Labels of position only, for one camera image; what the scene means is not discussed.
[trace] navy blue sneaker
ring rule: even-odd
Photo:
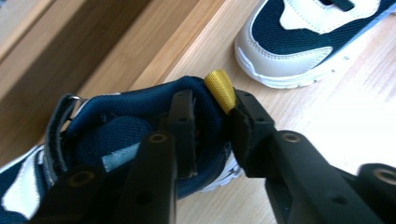
[[[227,115],[198,77],[87,101],[66,94],[51,117],[45,144],[0,169],[0,223],[29,220],[46,192],[74,167],[100,166],[110,173],[133,162],[142,137],[163,127],[173,113],[174,95],[184,90],[191,90],[192,96],[195,169],[177,180],[177,197],[238,177],[242,171],[227,140]],[[188,159],[184,153],[177,151],[178,161]]]
[[[395,8],[396,0],[263,0],[235,40],[236,58],[266,86],[306,86],[346,71],[363,34]]]

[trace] wooden surface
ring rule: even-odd
[[[366,162],[396,166],[395,16],[370,31],[345,73],[304,88],[275,90],[246,76],[233,53],[233,39],[259,0],[169,2],[146,6],[79,95],[137,90],[222,68],[237,89],[258,98],[279,130],[304,134],[332,165],[350,173]],[[0,148],[1,162],[9,161],[14,149]],[[177,223],[274,222],[260,179],[240,177],[177,203]]]
[[[46,12],[53,0],[6,1],[0,8],[0,62]]]

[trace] white rubber sole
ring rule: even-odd
[[[257,73],[254,64],[247,57],[243,49],[239,47],[238,38],[234,42],[236,60],[247,75],[265,86],[275,89],[293,89],[308,86],[331,74],[344,74],[364,50],[365,43],[369,37],[366,31],[387,17],[389,13],[395,12],[396,4],[368,24],[365,29],[356,35],[356,39],[351,40],[350,44],[346,44],[345,48],[341,49],[324,63],[302,74],[289,77],[270,77]]]
[[[235,157],[233,155],[231,155],[229,157],[229,159],[227,160],[227,163],[226,163],[221,175],[216,180],[214,180],[211,184],[204,187],[200,191],[208,192],[213,189],[216,189],[217,187],[224,186],[224,185],[230,183],[231,180],[240,176],[242,173],[244,173],[244,171],[236,162]]]

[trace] wooden floor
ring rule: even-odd
[[[73,88],[62,90],[76,91],[89,98],[142,89],[186,75],[204,77],[221,68],[228,72],[237,89],[258,98],[279,130],[304,134],[332,165],[350,173],[356,173],[367,162],[396,166],[396,16],[388,16],[367,34],[361,54],[351,59],[353,64],[347,71],[307,87],[275,90],[249,78],[234,58],[234,37],[258,2],[152,0],[142,7],[132,25],[118,34],[119,38],[111,38],[117,42],[96,61],[99,64],[92,67],[90,75],[78,85],[73,84]],[[0,64],[0,71],[11,71],[2,68],[5,66]],[[73,78],[73,71],[68,71]],[[51,94],[37,85],[40,97]],[[5,92],[0,95],[3,101],[10,92],[17,94]],[[42,113],[50,114],[48,107]],[[35,113],[39,113],[40,107],[36,108]],[[36,123],[24,120],[19,125],[18,130],[10,124],[0,126],[1,134],[13,132],[14,136],[2,140],[10,143],[0,147],[0,164],[29,149],[27,144],[37,142],[37,138],[28,137],[31,133],[42,135],[43,129],[35,129]],[[18,139],[23,138],[27,140],[19,143]],[[227,186],[208,193],[197,192],[179,201],[177,223],[275,223],[275,220],[263,180],[240,177]]]

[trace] bolt hole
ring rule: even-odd
[[[152,143],[161,143],[166,141],[166,139],[166,135],[161,133],[155,133],[154,135],[150,136],[148,140]]]
[[[91,171],[80,171],[73,174],[67,179],[67,184],[73,188],[79,188],[89,183],[95,178],[95,174]]]
[[[333,191],[328,192],[326,196],[332,203],[339,204],[339,205],[347,204],[347,198],[338,192],[333,192]]]
[[[292,142],[292,143],[297,143],[300,142],[300,137],[293,134],[293,133],[284,133],[283,135],[283,139],[285,139],[288,142]]]
[[[374,170],[374,175],[379,180],[396,186],[396,173],[395,172],[388,170],[388,169],[377,168]]]

